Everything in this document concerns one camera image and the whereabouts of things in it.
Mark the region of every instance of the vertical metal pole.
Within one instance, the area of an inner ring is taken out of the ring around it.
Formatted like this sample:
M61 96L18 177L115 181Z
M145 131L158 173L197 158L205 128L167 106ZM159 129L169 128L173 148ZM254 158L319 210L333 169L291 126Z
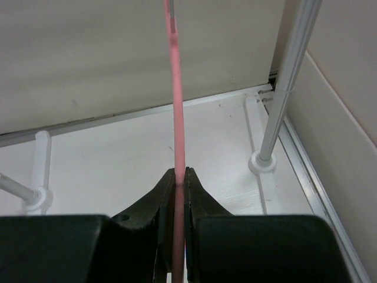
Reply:
M21 185L13 179L6 177L0 173L0 189L17 196L24 201L28 201L34 197L35 192L28 187Z
M261 166L268 166L271 160L272 151L275 147L287 109L289 94L295 85L297 73L305 55L321 3L322 0L301 0L296 11L296 18L285 48L282 66L279 70L275 96L264 133L262 147L259 158L257 158Z

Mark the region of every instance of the white mounting bar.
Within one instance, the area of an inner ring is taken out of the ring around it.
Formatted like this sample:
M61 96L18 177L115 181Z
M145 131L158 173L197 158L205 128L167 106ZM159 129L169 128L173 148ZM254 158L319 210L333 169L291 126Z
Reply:
M296 11L295 21L278 73L272 109L264 133L262 146L256 158L256 162L262 167L269 166L272 162L272 151L275 147L276 139L286 113L289 94L294 88L321 3L322 0L301 0Z
M22 206L28 215L44 215L52 204L48 190L51 138L47 131L35 135L35 151L31 189L0 173L0 189L23 200Z

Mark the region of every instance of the pink strip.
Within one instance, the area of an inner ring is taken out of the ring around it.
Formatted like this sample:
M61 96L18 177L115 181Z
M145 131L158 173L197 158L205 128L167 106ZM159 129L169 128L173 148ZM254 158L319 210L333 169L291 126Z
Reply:
M173 266L171 281L172 283L181 283L183 282L184 266L183 190L184 173L186 169L184 156L183 94L176 22L174 19L170 19L169 0L164 0L164 2L166 28L170 46L171 74L173 77L174 162L176 173L176 207L174 210Z

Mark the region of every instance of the pink string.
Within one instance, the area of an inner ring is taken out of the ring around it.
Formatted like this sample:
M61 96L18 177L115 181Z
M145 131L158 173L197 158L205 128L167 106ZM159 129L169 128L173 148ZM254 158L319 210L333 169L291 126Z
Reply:
M173 79L174 112L174 162L176 173L176 207L174 210L172 283L183 282L184 267L184 173L186 169L184 155L183 94L181 67L176 21L170 19L169 0L165 2L166 28L169 37L170 65Z

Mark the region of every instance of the pink cord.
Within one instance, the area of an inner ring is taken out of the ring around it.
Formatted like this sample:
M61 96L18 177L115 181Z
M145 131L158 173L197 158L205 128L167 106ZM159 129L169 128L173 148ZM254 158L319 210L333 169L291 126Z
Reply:
M165 2L166 28L169 37L170 65L173 77L173 111L174 111L174 162L176 173L176 207L174 210L172 283L183 282L184 267L184 173L186 169L184 156L183 94L181 67L178 47L176 21L170 18L169 0Z

